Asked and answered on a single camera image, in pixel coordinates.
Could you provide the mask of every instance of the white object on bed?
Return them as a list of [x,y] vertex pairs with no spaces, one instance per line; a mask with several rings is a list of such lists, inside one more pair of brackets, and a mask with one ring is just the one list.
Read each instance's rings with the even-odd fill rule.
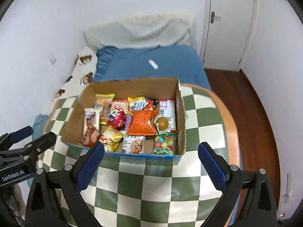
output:
[[74,71],[71,74],[72,79],[61,87],[65,92],[59,99],[80,95],[85,87],[92,81],[96,73],[98,59],[95,52],[85,46],[78,55],[79,57],[75,64]]
[[91,49],[104,46],[144,48],[182,44],[196,48],[196,27],[190,15],[147,15],[126,18],[84,30]]

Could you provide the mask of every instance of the blue gripper pad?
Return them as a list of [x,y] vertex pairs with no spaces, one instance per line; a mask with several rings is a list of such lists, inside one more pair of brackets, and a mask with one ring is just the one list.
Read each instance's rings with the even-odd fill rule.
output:
[[103,157],[104,157],[104,145],[101,142],[99,142],[99,145],[96,147],[94,152],[90,155],[90,157],[87,159],[84,166],[81,168],[81,170],[77,175],[77,181],[75,183],[75,186],[78,193],[80,193],[82,190],[87,189]]
[[198,156],[215,188],[225,193],[226,175],[203,143],[199,144]]
[[18,131],[13,132],[9,141],[11,143],[18,143],[32,134],[33,128],[31,128],[30,126],[26,126]]

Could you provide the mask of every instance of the white snack package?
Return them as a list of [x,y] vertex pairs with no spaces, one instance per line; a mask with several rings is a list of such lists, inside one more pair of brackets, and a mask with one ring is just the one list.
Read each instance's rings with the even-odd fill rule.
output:
[[83,134],[85,134],[87,130],[87,125],[90,123],[94,127],[96,127],[97,130],[99,130],[99,123],[100,123],[100,112],[102,112],[103,108],[85,108],[85,114],[84,114],[84,126],[83,126]]
[[143,135],[124,135],[122,153],[142,154],[144,153],[145,136]]
[[159,100],[159,115],[166,117],[170,124],[168,133],[176,132],[175,100]]

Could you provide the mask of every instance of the white door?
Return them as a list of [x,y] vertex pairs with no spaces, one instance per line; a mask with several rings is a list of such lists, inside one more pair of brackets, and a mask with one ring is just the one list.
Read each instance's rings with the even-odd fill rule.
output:
[[253,9],[254,0],[210,0],[209,28],[204,58],[203,48],[201,51],[205,68],[239,70],[251,26]]

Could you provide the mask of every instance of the metal screw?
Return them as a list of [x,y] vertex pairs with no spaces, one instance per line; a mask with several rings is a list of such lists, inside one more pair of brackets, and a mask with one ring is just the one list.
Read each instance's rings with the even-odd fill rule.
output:
[[38,170],[37,170],[37,174],[42,174],[43,173],[43,168],[39,168]]
[[66,171],[70,171],[72,168],[73,168],[73,166],[71,164],[64,166],[64,170],[66,170]]
[[232,169],[233,171],[237,171],[239,168],[236,165],[231,165],[230,169]]
[[263,168],[260,168],[260,169],[259,169],[259,172],[260,172],[261,174],[265,174],[265,173],[266,173],[266,170],[264,170]]

